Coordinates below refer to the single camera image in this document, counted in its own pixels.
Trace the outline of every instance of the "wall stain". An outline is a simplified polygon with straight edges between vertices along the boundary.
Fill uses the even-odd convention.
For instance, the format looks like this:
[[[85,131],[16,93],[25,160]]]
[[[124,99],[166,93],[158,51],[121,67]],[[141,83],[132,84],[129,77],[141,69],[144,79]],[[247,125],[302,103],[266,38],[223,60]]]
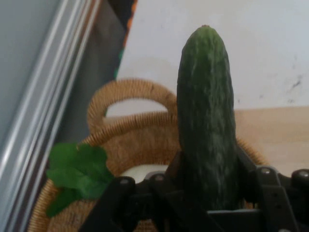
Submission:
[[[299,85],[301,85],[301,80],[298,80],[295,84],[293,84],[291,90]]]

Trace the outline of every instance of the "wicker basket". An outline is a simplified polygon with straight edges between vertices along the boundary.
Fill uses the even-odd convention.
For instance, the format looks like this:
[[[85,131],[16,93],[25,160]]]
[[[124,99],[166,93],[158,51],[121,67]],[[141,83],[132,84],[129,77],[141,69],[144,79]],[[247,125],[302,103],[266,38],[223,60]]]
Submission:
[[[149,112],[105,118],[107,108],[115,102],[139,98],[156,101],[167,112]],[[119,176],[124,171],[142,164],[168,165],[180,150],[177,130],[176,96],[165,87],[149,81],[127,79],[112,81],[98,90],[89,105],[87,120],[91,135],[83,142],[102,146],[108,154],[107,166]],[[263,156],[238,139],[239,145],[256,164],[267,164]],[[57,216],[49,219],[46,208],[55,198],[58,189],[47,180],[37,199],[28,231],[77,231],[95,201],[76,201]],[[136,231],[154,231],[151,221],[140,222]]]

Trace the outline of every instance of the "cucumber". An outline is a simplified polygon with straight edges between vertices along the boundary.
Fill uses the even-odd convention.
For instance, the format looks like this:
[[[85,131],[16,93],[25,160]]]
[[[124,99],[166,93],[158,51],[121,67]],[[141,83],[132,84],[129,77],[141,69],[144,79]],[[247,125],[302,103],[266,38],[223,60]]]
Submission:
[[[240,208],[234,94],[225,45],[215,29],[187,40],[177,80],[184,192],[205,210]]]

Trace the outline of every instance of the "gray wall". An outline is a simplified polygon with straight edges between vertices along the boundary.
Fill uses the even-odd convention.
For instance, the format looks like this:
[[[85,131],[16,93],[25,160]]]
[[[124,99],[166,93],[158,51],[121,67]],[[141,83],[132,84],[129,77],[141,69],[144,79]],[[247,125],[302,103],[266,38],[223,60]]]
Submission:
[[[96,90],[115,78],[125,33],[108,1],[102,1],[56,143],[76,143],[89,135],[86,117],[89,102]]]
[[[0,148],[59,0],[0,0]]]

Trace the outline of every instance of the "screw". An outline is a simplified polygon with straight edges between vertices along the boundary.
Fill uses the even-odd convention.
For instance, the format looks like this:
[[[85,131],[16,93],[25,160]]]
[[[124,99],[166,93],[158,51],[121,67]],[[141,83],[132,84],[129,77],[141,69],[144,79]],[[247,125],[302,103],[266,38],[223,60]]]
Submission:
[[[300,175],[301,177],[308,177],[308,176],[309,176],[309,173],[306,172],[306,171],[300,171],[300,172],[299,172],[299,175]]]
[[[269,173],[270,173],[270,169],[268,169],[268,168],[262,168],[261,172],[262,172],[263,174],[269,174]]]
[[[163,178],[163,176],[162,175],[157,175],[156,177],[155,177],[155,180],[156,181],[162,181],[164,178]]]
[[[121,185],[126,185],[127,183],[129,183],[129,181],[128,181],[127,179],[122,179],[122,180],[120,181],[120,184],[121,184]]]

